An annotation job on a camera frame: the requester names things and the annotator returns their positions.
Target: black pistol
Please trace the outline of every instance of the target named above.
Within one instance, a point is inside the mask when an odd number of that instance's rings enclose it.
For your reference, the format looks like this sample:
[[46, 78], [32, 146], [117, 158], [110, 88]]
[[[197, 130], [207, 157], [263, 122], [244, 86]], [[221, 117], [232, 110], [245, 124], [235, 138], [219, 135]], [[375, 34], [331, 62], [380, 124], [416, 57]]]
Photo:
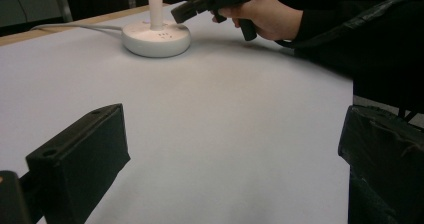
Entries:
[[[250, 0], [190, 0], [184, 4], [171, 10], [171, 14], [177, 23], [183, 23], [186, 20], [202, 13], [206, 10], [212, 11], [218, 23], [227, 18], [218, 14], [218, 10], [223, 7], [232, 6], [248, 2]], [[240, 27], [243, 32], [244, 39], [251, 41], [256, 38], [256, 29], [253, 22], [248, 19], [240, 19]]]

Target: table surface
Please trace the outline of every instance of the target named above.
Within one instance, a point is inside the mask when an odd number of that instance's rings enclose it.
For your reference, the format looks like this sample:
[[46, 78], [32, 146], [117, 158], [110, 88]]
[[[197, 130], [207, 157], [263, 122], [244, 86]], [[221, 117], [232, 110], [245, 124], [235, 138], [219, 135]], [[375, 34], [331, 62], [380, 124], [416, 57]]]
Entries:
[[[149, 18], [135, 13], [102, 24]], [[0, 169], [22, 176], [30, 152], [122, 103], [131, 161], [87, 223], [346, 223], [352, 80], [211, 18], [184, 23], [191, 45], [170, 58], [134, 55], [113, 30], [5, 43]]]

